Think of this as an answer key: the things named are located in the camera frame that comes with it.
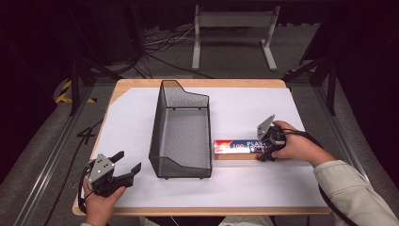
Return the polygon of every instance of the gray carpet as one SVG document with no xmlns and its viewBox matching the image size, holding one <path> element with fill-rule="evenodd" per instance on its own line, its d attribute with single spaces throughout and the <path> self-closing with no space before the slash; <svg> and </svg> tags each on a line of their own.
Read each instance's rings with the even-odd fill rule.
<svg viewBox="0 0 399 226">
<path fill-rule="evenodd" d="M 271 49 L 276 60 L 278 70 L 270 72 L 263 55 L 259 40 L 264 32 L 258 28 L 250 28 L 245 34 L 235 34 L 230 29 L 209 30 L 201 37 L 201 62 L 199 73 L 207 74 L 213 78 L 282 78 L 284 73 L 291 69 L 297 69 L 298 61 L 302 57 L 311 37 L 314 35 L 317 25 L 278 26 L 272 40 Z M 176 65 L 190 69 L 193 52 L 193 42 L 187 40 L 172 46 L 165 52 L 153 54 L 156 57 Z M 172 68 L 153 58 L 142 58 L 137 66 L 143 69 L 146 77 L 181 77 L 202 78 L 201 75 Z M 127 78 L 141 77 L 135 70 L 124 73 Z M 305 128 L 316 137 L 324 147 L 339 159 L 343 159 L 343 149 L 334 133 L 331 132 L 328 115 L 320 106 L 313 88 L 307 83 L 307 76 L 303 75 L 295 81 L 287 84 L 292 87 L 295 104 Z M 77 134 L 88 127 L 93 126 L 104 117 L 110 95 L 115 87 L 115 82 L 107 78 L 99 78 L 90 97 L 97 98 L 96 104 L 85 104 L 77 123 L 72 128 L 71 135 L 67 138 L 65 148 L 57 162 L 43 195 L 32 209 L 32 215 L 26 225 L 43 225 L 56 202 L 58 192 L 61 190 L 64 179 L 72 165 L 71 173 L 62 190 L 60 199 L 51 216 L 48 225 L 79 225 L 84 218 L 72 213 L 72 203 L 76 196 L 77 181 L 81 170 L 89 160 L 95 138 L 88 145 L 82 145 L 73 161 L 73 155 L 80 137 Z M 375 159 L 372 150 L 368 146 L 356 123 L 351 108 L 346 101 L 343 91 L 337 88 L 336 94 L 336 119 L 343 128 L 347 143 L 355 151 L 359 162 L 363 166 L 374 189 L 387 201 L 396 216 L 399 216 L 399 192 L 391 179 L 381 168 Z M 32 138 L 29 145 L 9 173 L 6 180 L 0 186 L 0 225 L 12 225 L 18 217 L 24 203 L 29 196 L 32 187 L 39 177 L 41 169 L 46 164 L 49 155 L 54 149 L 58 137 L 70 118 L 71 104 L 58 104 L 56 111 L 49 117 Z M 97 134 L 100 126 L 94 129 Z M 304 216 L 277 217 L 279 226 L 306 225 Z M 113 217 L 111 225 L 138 225 L 137 218 Z M 332 215 L 311 216 L 311 225 L 334 225 Z"/>
</svg>

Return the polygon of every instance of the jacket sleeve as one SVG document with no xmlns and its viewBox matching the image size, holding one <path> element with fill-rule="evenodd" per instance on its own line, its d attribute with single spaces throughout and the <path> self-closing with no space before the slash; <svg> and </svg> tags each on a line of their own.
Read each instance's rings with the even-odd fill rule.
<svg viewBox="0 0 399 226">
<path fill-rule="evenodd" d="M 387 203 L 354 168 L 341 160 L 314 169 L 316 179 L 331 202 L 358 225 L 399 225 Z M 346 223 L 335 216 L 335 225 Z"/>
</svg>

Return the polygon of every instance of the tabletop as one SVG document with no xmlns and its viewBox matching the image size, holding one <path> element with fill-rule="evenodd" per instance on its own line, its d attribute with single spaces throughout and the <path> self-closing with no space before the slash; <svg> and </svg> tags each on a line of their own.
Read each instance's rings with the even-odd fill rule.
<svg viewBox="0 0 399 226">
<path fill-rule="evenodd" d="M 292 159 L 276 162 L 214 160 L 211 178 L 157 178 L 148 159 L 154 111 L 162 80 L 120 80 L 110 99 L 92 158 L 124 150 L 114 176 L 138 162 L 141 172 L 116 204 L 121 216 L 309 215 L 330 212 L 312 167 Z M 211 137 L 256 137 L 270 114 L 304 129 L 291 92 L 281 80 L 179 79 L 184 90 L 209 95 Z M 72 211 L 83 215 L 75 203 Z"/>
</svg>

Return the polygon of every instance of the wrist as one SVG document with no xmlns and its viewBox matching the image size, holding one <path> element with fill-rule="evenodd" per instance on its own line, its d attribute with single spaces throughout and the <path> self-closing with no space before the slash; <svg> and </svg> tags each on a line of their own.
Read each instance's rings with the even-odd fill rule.
<svg viewBox="0 0 399 226">
<path fill-rule="evenodd" d="M 330 153 L 326 152 L 323 149 L 319 149 L 315 152 L 313 152 L 313 155 L 311 156 L 311 159 L 309 160 L 309 163 L 316 168 L 320 164 L 329 162 L 329 161 L 334 161 L 336 160 L 334 156 L 332 156 Z"/>
<path fill-rule="evenodd" d="M 88 224 L 88 226 L 105 226 L 106 222 L 104 222 L 103 220 L 98 220 L 96 218 L 86 218 L 86 224 Z"/>
</svg>

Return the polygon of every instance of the metal frame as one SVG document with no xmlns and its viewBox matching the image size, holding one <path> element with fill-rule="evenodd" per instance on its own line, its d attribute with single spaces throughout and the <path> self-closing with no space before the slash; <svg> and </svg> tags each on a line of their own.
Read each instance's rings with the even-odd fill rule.
<svg viewBox="0 0 399 226">
<path fill-rule="evenodd" d="M 89 98 L 92 90 L 93 87 L 84 88 L 82 96 L 80 98 L 80 103 L 84 103 L 85 100 Z M 29 223 L 29 220 L 32 218 L 33 213 L 35 212 L 35 209 L 39 204 L 41 196 L 43 195 L 44 190 L 46 189 L 47 185 L 50 182 L 50 179 L 53 176 L 54 171 L 56 170 L 56 166 L 59 162 L 59 159 L 61 158 L 62 153 L 64 152 L 64 147 L 66 145 L 66 142 L 70 137 L 72 129 L 76 124 L 77 120 L 79 119 L 79 116 L 82 113 L 84 106 L 85 105 L 78 105 L 77 108 L 75 109 L 74 112 L 75 114 L 71 115 L 68 118 L 62 130 L 61 136 L 56 142 L 56 145 L 52 150 L 46 164 L 44 165 L 43 170 L 41 171 L 38 179 L 36 180 L 35 185 L 33 186 L 28 198 L 24 203 L 24 207 L 21 209 L 20 214 L 15 219 L 14 226 L 27 225 Z"/>
<path fill-rule="evenodd" d="M 261 40 L 264 56 L 270 71 L 277 69 L 276 62 L 270 50 L 270 42 L 279 17 L 279 7 L 274 11 L 257 12 L 201 12 L 200 7 L 196 6 L 196 15 L 194 20 L 195 42 L 193 53 L 192 69 L 200 68 L 200 27 L 218 27 L 218 26 L 241 26 L 241 27 L 268 27 L 267 37 Z"/>
<path fill-rule="evenodd" d="M 323 92 L 323 89 L 321 87 L 314 87 L 313 90 L 314 93 L 316 94 L 319 105 L 323 107 L 323 110 L 327 115 L 328 122 L 332 130 L 334 131 L 334 134 L 338 138 L 341 147 L 343 148 L 343 158 L 345 162 L 354 167 L 368 182 L 370 182 L 369 178 L 366 175 L 366 172 L 364 171 L 363 167 L 361 166 L 361 163 L 359 162 L 358 157 L 355 154 L 355 151 L 353 150 L 352 146 L 348 142 L 346 142 L 345 136 L 343 135 L 343 129 L 340 123 L 338 122 L 337 118 L 331 114 L 330 109 L 327 106 L 326 102 L 327 97 Z"/>
</svg>

